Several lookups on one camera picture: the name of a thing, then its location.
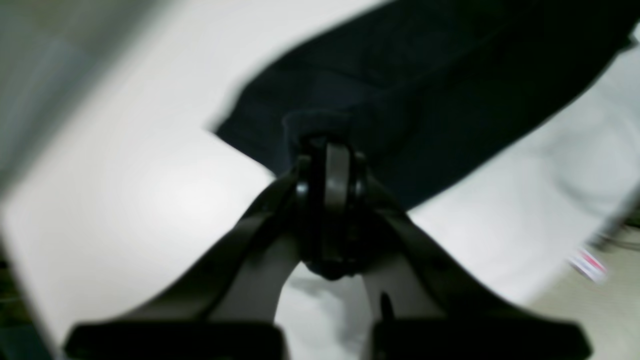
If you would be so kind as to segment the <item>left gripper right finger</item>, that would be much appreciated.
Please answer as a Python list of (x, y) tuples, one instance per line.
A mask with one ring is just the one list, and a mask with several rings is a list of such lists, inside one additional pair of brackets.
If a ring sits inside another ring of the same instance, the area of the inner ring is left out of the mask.
[(325, 149), (325, 277), (361, 275), (375, 360), (585, 360), (570, 321), (484, 286), (419, 228), (349, 146)]

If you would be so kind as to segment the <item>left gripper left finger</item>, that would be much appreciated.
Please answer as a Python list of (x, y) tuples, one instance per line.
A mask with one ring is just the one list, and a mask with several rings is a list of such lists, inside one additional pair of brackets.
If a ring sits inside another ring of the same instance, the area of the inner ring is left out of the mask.
[(286, 360), (275, 325), (298, 264), (327, 278), (326, 150), (300, 153), (178, 280), (112, 321), (77, 325), (71, 360)]

